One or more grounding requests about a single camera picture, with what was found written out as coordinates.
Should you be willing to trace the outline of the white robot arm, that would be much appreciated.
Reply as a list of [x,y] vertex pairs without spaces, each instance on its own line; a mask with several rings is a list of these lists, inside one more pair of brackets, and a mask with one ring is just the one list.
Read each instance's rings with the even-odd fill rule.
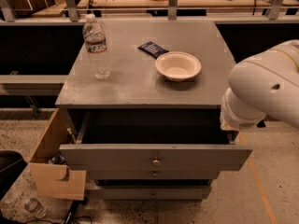
[[299,40],[283,42],[233,67],[222,96],[221,128],[240,131],[265,117],[299,127]]

